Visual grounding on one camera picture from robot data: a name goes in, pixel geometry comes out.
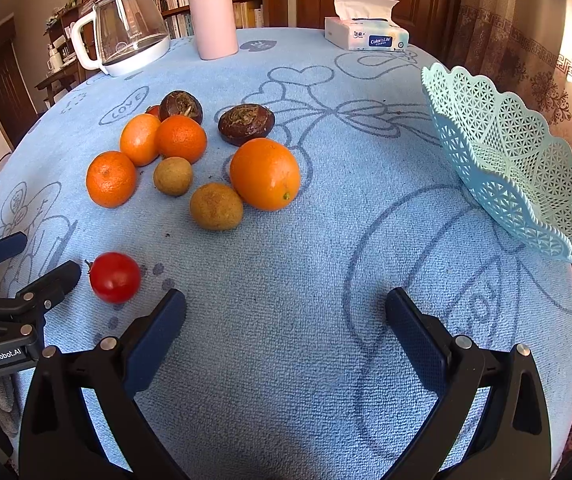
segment blue label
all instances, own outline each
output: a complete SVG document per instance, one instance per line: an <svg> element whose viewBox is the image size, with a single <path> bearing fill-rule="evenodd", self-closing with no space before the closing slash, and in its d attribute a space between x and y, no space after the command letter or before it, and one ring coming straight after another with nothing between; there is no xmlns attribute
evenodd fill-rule
<svg viewBox="0 0 572 480"><path fill-rule="evenodd" d="M368 46L393 46L393 38L391 36L369 36Z"/></svg>

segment kettle base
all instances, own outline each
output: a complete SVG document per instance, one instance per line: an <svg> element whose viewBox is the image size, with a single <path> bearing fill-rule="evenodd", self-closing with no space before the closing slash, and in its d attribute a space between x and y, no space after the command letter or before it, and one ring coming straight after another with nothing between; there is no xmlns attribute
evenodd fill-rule
<svg viewBox="0 0 572 480"><path fill-rule="evenodd" d="M142 50L134 56L130 56L128 59L124 59L124 61L111 63L110 65L102 65L100 68L104 73L112 77L121 77L156 61L167 53L169 48L170 38L167 36L159 43Z"/></svg>

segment tissue pack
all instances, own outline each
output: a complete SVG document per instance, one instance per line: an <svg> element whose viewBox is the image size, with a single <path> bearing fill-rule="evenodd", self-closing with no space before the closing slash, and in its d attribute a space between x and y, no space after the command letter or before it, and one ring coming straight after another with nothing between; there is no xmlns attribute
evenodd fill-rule
<svg viewBox="0 0 572 480"><path fill-rule="evenodd" d="M408 31L390 20L398 3L398 0L335 0L337 17L326 18L326 39L345 50L404 50Z"/></svg>
<svg viewBox="0 0 572 480"><path fill-rule="evenodd" d="M344 50L400 52L408 45L408 31L383 20L326 18L326 39Z"/></svg>

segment scalloped basket rim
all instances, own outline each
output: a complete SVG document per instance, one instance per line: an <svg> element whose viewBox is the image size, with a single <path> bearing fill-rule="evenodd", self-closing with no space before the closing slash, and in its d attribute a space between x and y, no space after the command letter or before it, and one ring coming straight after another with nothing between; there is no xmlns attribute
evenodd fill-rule
<svg viewBox="0 0 572 480"><path fill-rule="evenodd" d="M520 106L520 108L523 112L526 112L527 115L537 117L537 118L541 118L541 123L544 124L544 137L548 137L549 139L551 139L549 141L549 143L551 143L551 144L552 143L561 144L564 147L564 149L567 150L566 154L570 155L569 159L572 161L572 148L570 147L570 144L567 142L566 139L563 139L561 137L556 137L550 133L550 128L548 127L548 122L546 121L546 118L541 113L539 113L537 110L531 110L530 108L528 108L524 104L524 101L522 100L522 98L519 97L515 92L510 92L510 91L499 92L495 86L495 83L493 83L492 79L490 79L489 77L487 77L483 74L473 76L470 74L470 72L465 67L459 66L459 65L454 66L452 68L452 70L449 71L439 61L435 61L430 67L425 66L422 68L422 72L421 72L422 89L424 90L424 95L426 95L426 97L428 97L428 99L431 102L433 113L435 113L435 115L439 115L445 119L448 119L452 124L457 126L457 128L460 132L462 132L462 139L465 142L466 149L470 153L470 155L472 157L472 161L479 171L482 171L483 173L488 174L489 176L494 176L495 178L500 178L501 180L507 182L511 187L513 187L515 189L515 191L519 194L520 198L522 200L524 200L524 203L525 203L526 209L527 209L527 213L528 213L528 220L530 220L537 227L540 227L540 228L543 228L547 231L552 232L554 235L561 238L561 241L564 244L567 244L570 247L571 254L569 255L567 261L572 263L572 243L571 243L570 239L562 231L560 231L559 228L557 228L551 224L548 224L544 221L541 221L539 218L537 218L535 216L535 213L532 209L532 205L530 202L530 198L528 198L528 196L522 191L521 187L513 179L511 179L510 177L506 176L503 173L500 173L499 171L488 170L487 168L484 168L482 165L480 165L480 163L477 160L477 155L475 153L475 150L473 149L473 146L470 143L470 141L468 140L468 137L466 136L466 134L464 134L464 132L462 131L462 128L460 126L458 126L452 118L435 111L436 110L436 104L435 104L434 99L432 98L431 93L429 92L429 85L426 81L426 77L428 76L428 74L432 75L432 74L436 73L437 71L442 72L446 76L452 76L455 73L463 73L469 79L471 79L473 81L484 81L484 82L488 83L490 85L490 87L493 89L493 91L495 92L495 94L500 97L500 99L503 99L504 96L510 96L510 97L515 98L516 102L518 103L518 105Z"/></svg>

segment tissue box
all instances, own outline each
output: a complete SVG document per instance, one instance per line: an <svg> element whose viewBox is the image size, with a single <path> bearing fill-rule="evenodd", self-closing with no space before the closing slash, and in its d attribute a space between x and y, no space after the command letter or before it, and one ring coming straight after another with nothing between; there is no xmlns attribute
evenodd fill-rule
<svg viewBox="0 0 572 480"><path fill-rule="evenodd" d="M408 45L408 31L383 20L326 18L326 39L344 50L400 52Z"/></svg>

